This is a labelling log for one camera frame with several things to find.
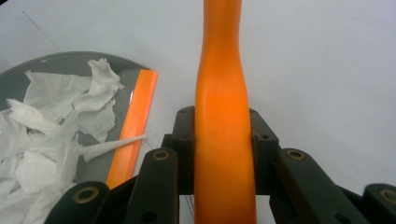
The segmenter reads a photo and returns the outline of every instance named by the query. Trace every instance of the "orange edge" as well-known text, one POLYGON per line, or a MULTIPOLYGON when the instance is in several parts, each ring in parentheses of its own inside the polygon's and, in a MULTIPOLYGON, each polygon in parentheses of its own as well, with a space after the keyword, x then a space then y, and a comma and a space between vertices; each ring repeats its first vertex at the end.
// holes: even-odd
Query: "orange edge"
MULTIPOLYGON (((144 133, 157 78, 158 74, 154 71, 140 70, 133 97, 122 126, 120 139, 144 133)), ((141 140, 116 149, 106 181, 110 189, 114 189, 130 179, 134 174, 140 143, 141 140)))

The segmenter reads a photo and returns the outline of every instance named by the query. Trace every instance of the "white surface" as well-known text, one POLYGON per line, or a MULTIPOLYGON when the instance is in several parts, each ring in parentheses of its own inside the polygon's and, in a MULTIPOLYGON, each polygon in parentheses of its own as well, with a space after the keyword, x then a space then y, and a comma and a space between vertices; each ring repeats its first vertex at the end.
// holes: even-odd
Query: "white surface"
MULTIPOLYGON (((146 129, 155 148, 194 104, 202 13, 202 0, 10 0, 0 6, 0 72, 70 50, 147 65, 160 74, 146 129)), ((396 2, 245 0, 242 13, 250 107, 280 145, 306 151, 359 194, 396 185, 396 2)), ((192 223, 183 204, 180 223, 192 223)), ((271 223, 264 204, 259 223, 271 223)))

